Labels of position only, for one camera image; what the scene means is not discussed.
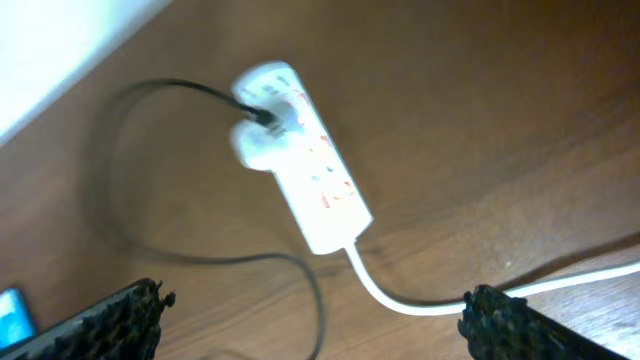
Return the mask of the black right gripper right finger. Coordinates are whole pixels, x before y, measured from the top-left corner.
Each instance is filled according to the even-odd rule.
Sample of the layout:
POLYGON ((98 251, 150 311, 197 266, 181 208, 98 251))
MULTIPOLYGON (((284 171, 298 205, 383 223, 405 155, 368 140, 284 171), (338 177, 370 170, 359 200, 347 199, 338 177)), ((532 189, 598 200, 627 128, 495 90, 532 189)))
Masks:
POLYGON ((463 296, 457 327, 475 360, 625 360, 488 285, 463 296))

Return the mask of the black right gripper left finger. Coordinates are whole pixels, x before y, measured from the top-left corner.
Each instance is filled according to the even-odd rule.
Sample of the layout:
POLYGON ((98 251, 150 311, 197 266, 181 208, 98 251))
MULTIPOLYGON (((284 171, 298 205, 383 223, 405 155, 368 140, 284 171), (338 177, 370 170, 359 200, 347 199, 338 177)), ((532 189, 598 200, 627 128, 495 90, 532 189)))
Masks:
POLYGON ((39 335, 1 352, 2 360, 152 360, 163 312, 175 294, 142 278, 39 335))

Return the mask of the blue Galaxy smartphone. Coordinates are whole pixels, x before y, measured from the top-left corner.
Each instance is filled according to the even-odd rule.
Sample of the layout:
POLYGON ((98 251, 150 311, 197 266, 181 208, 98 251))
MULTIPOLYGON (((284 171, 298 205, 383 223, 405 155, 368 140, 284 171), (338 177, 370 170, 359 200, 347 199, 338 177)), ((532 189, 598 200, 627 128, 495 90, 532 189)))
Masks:
POLYGON ((26 298, 18 288, 1 291, 0 326, 1 350, 9 349, 38 333, 26 298))

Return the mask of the white charger adapter plug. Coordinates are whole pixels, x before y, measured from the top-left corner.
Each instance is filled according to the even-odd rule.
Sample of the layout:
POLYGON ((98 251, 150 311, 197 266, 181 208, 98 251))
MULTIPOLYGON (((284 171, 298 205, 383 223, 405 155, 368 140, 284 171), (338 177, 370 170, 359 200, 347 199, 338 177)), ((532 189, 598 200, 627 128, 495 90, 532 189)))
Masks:
POLYGON ((231 130, 230 141, 240 163, 252 170, 272 171, 304 135, 298 111, 285 100, 259 106, 270 116, 266 125, 258 117, 244 119, 231 130))

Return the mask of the white power strip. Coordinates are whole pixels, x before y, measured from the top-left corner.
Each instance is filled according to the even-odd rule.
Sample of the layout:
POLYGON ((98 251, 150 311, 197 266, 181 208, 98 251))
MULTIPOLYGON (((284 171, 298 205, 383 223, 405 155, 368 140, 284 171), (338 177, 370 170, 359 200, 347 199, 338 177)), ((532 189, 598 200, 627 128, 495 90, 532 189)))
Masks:
POLYGON ((232 92, 258 108, 285 100, 298 111, 304 135, 271 173, 315 255, 355 250, 373 216, 296 71, 285 62, 260 64, 236 79, 232 92))

